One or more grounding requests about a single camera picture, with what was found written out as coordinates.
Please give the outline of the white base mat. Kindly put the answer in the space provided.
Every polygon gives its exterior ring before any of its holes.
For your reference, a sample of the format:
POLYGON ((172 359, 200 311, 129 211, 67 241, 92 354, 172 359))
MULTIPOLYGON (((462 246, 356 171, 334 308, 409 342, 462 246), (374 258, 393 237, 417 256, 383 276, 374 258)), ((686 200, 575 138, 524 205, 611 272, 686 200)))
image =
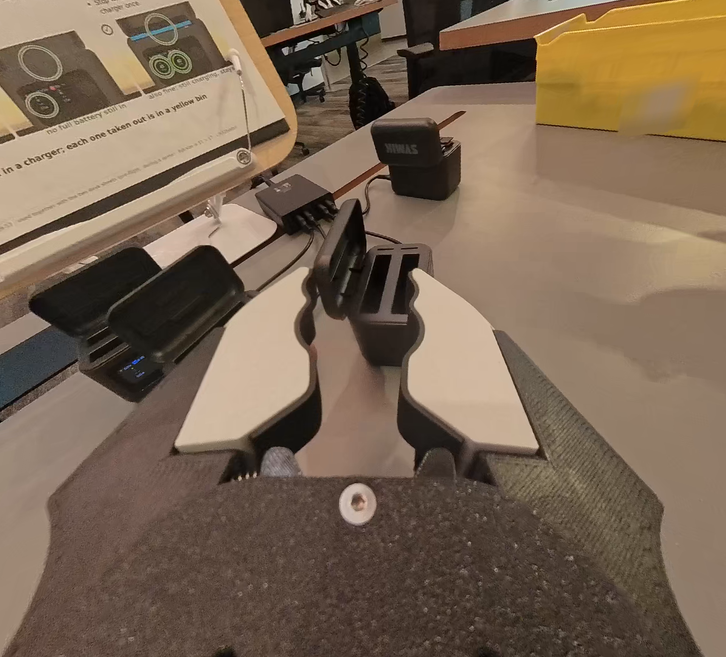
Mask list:
POLYGON ((223 204, 220 219, 199 216, 144 247, 161 267, 176 262, 201 245, 219 250, 228 263, 234 263, 277 232, 274 221, 244 206, 223 204))

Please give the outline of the black computer monitor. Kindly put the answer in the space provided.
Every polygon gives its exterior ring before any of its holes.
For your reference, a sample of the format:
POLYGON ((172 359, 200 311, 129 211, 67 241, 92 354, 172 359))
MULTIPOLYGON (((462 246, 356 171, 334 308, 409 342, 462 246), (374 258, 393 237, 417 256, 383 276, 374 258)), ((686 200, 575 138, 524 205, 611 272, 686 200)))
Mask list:
POLYGON ((240 0, 240 3, 261 39, 294 25, 291 0, 240 0))

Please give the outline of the white clip bar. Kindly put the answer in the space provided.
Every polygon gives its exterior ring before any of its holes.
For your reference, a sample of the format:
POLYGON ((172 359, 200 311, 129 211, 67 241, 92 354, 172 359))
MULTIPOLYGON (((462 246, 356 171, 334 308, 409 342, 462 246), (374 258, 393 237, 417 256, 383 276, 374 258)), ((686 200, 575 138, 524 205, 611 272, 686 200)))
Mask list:
POLYGON ((198 166, 138 199, 2 254, 2 285, 50 276, 264 170, 256 153, 234 152, 198 166))

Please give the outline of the yellow plastic bin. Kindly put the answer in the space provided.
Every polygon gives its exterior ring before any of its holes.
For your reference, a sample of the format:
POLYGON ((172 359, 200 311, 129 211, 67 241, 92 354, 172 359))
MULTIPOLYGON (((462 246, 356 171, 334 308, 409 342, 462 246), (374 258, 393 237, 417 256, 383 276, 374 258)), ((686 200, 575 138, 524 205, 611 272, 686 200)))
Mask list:
POLYGON ((725 141, 725 0, 578 15, 535 39, 539 125, 725 141))

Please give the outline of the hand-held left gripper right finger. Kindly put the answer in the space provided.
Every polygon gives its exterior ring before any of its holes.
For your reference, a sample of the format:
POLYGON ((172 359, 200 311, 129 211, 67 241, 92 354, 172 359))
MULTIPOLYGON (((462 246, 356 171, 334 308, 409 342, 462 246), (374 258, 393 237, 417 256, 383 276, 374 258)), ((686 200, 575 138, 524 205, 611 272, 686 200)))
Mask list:
POLYGON ((417 453, 531 456, 539 443, 489 321, 422 269, 410 273, 417 335, 402 362, 397 425, 417 453))

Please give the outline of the wooden instruction board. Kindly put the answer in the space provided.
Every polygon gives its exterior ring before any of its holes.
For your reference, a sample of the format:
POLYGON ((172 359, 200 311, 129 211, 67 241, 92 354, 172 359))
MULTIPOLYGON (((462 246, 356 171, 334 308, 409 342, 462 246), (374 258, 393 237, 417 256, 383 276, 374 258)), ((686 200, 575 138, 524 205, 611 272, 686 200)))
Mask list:
POLYGON ((2 254, 297 131, 238 0, 1 0, 1 87, 2 254))

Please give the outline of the black battery charger case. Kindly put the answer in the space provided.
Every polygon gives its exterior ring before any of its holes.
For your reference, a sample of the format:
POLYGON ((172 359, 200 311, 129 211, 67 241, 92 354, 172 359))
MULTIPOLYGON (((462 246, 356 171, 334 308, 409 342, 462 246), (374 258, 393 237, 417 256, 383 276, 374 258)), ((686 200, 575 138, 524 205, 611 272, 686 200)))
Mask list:
POLYGON ((441 136, 432 118, 379 119, 370 127, 379 161, 396 195, 448 199, 461 180, 461 144, 441 136))
POLYGON ((378 367, 401 367, 417 337, 410 322, 410 272, 433 276, 433 253, 419 243, 368 249, 361 203, 346 200, 339 209, 313 265, 323 308, 347 319, 362 356, 378 367))
POLYGON ((110 305, 79 345, 79 371, 139 402, 251 297, 218 249, 197 246, 110 305))
POLYGON ((114 304, 161 270, 143 248, 124 248, 37 291, 29 308, 71 338, 95 335, 107 326, 114 304))

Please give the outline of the black charging hub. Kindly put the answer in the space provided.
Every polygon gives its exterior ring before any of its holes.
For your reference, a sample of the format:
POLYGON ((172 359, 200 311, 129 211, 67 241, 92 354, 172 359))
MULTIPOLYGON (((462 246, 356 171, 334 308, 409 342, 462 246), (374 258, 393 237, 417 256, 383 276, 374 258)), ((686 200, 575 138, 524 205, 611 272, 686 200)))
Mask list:
POLYGON ((263 213, 287 235, 313 233, 320 221, 332 221, 338 214, 332 193, 300 174, 279 181, 260 174, 252 183, 263 213))

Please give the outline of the wooden desk with monitors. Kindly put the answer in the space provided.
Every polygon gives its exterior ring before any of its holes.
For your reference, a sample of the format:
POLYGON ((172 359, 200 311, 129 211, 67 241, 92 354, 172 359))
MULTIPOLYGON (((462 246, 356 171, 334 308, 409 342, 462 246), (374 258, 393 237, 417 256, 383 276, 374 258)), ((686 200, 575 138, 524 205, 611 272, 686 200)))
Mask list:
POLYGON ((362 77, 358 43, 380 34, 380 12, 399 0, 378 0, 361 6, 345 6, 330 15, 271 33, 261 39, 284 84, 306 63, 328 53, 345 50, 350 75, 362 77))

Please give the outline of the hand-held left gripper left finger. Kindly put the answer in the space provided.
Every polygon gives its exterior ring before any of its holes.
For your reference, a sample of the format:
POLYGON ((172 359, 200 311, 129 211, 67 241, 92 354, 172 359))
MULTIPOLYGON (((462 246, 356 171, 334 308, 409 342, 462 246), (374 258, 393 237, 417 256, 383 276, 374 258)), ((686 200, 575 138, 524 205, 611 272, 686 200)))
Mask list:
POLYGON ((227 321, 177 452, 255 454, 277 444, 295 452, 312 439, 322 419, 315 305, 312 271, 296 269, 227 321))

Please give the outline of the dark flat mat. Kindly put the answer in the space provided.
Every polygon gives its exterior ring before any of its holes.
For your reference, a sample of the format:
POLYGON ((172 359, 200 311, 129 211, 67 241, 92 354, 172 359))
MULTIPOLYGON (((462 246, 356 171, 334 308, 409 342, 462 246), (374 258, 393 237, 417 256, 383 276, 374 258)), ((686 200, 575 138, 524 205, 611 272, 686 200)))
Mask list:
POLYGON ((73 338, 47 327, 1 354, 1 410, 71 367, 78 347, 73 338))

